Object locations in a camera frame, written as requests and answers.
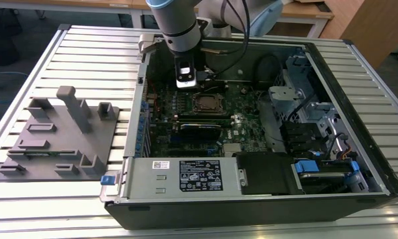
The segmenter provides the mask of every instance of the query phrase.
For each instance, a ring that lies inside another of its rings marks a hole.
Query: wooden table
[[[144,16],[152,15],[146,0],[0,0],[0,7],[130,14],[134,28],[144,28]],[[278,22],[312,24],[308,37],[317,38],[333,17],[316,4],[293,2],[285,6]]]

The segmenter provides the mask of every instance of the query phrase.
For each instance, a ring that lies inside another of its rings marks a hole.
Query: gray base plate
[[[46,110],[50,119],[42,119],[39,122],[34,117],[27,121],[26,127],[19,136],[17,145],[22,140],[41,140],[46,139],[50,142],[47,149],[38,149],[37,151],[62,151],[62,150],[79,150],[93,161],[95,155],[103,163],[103,173],[89,175],[79,167],[79,159],[67,159],[65,156],[35,156],[30,159],[13,160],[7,158],[3,165],[21,164],[26,168],[23,175],[3,175],[0,173],[0,180],[18,180],[18,181],[85,181],[99,180],[106,172],[107,161],[113,146],[113,139],[117,128],[118,120],[101,120],[98,114],[98,107],[90,107],[91,116],[89,122],[93,131],[82,134],[75,121],[73,120],[66,106],[54,106],[54,109]],[[119,108],[114,107],[117,119],[119,115]],[[37,123],[54,123],[57,126],[55,132],[30,132],[27,128],[31,124]],[[79,169],[78,175],[59,175],[55,172],[57,164],[74,164]]]

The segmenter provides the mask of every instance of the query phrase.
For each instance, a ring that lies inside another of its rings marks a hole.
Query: barcode sticker
[[[110,4],[111,6],[115,6],[115,7],[129,7],[127,4]]]

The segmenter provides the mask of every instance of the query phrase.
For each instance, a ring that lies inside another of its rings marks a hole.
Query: white label
[[[332,16],[317,15],[316,18],[332,18]]]
[[[111,6],[115,6],[115,7],[129,7],[129,5],[126,4],[110,4]]]
[[[153,169],[170,169],[170,161],[154,161]]]

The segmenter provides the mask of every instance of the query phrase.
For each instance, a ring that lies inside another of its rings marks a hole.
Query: blue latch
[[[360,166],[359,166],[357,161],[352,161],[352,167],[353,167],[355,172],[360,171]]]
[[[297,173],[320,172],[317,163],[315,160],[303,160],[295,164]]]
[[[101,184],[102,185],[115,185],[117,183],[117,177],[115,176],[110,176],[110,175],[105,175],[102,176],[102,179],[101,179]]]

